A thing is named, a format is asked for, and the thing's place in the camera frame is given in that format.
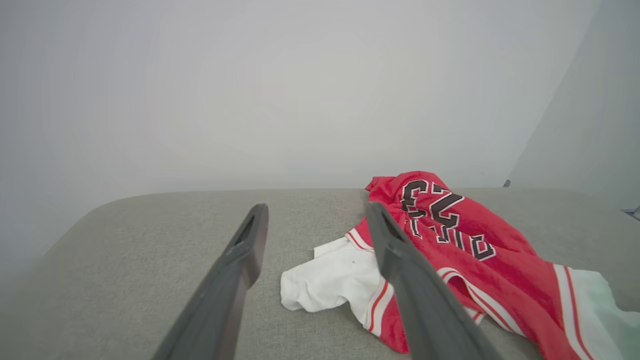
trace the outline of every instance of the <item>white wall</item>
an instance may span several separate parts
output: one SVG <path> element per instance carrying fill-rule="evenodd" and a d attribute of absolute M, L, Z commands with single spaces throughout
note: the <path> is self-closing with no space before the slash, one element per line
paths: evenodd
<path fill-rule="evenodd" d="M 640 2 L 602 3 L 510 178 L 640 205 Z"/>
<path fill-rule="evenodd" d="M 598 4 L 3 1 L 1 278 L 143 193 L 500 186 Z"/>

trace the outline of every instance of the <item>basketball jersey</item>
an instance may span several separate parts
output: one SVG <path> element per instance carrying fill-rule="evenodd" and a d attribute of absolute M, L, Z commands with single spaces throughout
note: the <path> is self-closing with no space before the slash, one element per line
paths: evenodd
<path fill-rule="evenodd" d="M 434 174 L 375 177 L 367 190 L 369 201 L 386 207 L 475 323 L 490 316 L 536 343 L 547 360 L 638 354 L 640 314 L 620 311 L 599 273 L 541 259 L 520 231 L 453 193 Z M 312 261 L 284 272 L 281 296 L 291 310 L 319 311 L 348 301 L 365 329 L 394 350 L 409 351 L 367 219 L 314 249 Z"/>

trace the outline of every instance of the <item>red fabric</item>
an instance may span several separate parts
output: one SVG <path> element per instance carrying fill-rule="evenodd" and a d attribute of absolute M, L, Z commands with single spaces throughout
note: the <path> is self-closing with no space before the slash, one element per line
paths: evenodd
<path fill-rule="evenodd" d="M 507 315 L 493 316 L 498 322 L 502 320 L 513 331 L 505 319 L 512 317 L 547 360 L 579 359 L 564 333 L 553 264 L 539 258 L 520 231 L 479 203 L 452 194 L 428 172 L 375 177 L 367 189 L 369 201 L 387 208 L 436 270 L 457 270 L 506 310 Z M 367 220 L 355 229 L 372 246 Z M 448 285 L 463 305 L 476 311 L 486 313 L 479 302 L 485 307 L 493 304 L 474 300 L 460 277 L 452 278 Z M 408 352 L 395 295 L 384 310 L 380 339 L 398 352 Z"/>

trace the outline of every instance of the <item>small black object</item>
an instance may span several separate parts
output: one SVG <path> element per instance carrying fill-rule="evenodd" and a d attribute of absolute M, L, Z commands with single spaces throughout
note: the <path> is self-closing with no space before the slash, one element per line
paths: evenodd
<path fill-rule="evenodd" d="M 254 206 L 153 356 L 154 360 L 233 359 L 244 296 L 262 269 L 269 209 Z"/>
<path fill-rule="evenodd" d="M 492 344 L 384 206 L 370 202 L 367 223 L 380 273 L 395 290 L 412 359 L 499 360 Z"/>

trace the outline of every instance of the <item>gray fabric surface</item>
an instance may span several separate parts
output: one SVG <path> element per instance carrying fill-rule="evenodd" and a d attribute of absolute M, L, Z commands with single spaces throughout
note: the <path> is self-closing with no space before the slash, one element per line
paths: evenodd
<path fill-rule="evenodd" d="M 539 255 L 596 270 L 620 308 L 640 311 L 640 223 L 561 190 L 466 189 L 521 230 Z M 145 195 L 103 205 L 47 253 L 0 312 L 3 359 L 148 359 L 252 205 L 269 205 L 264 267 L 244 307 L 236 359 L 408 359 L 360 326 L 348 305 L 280 305 L 280 274 L 364 216 L 364 190 Z M 485 320 L 505 359 L 532 343 Z"/>

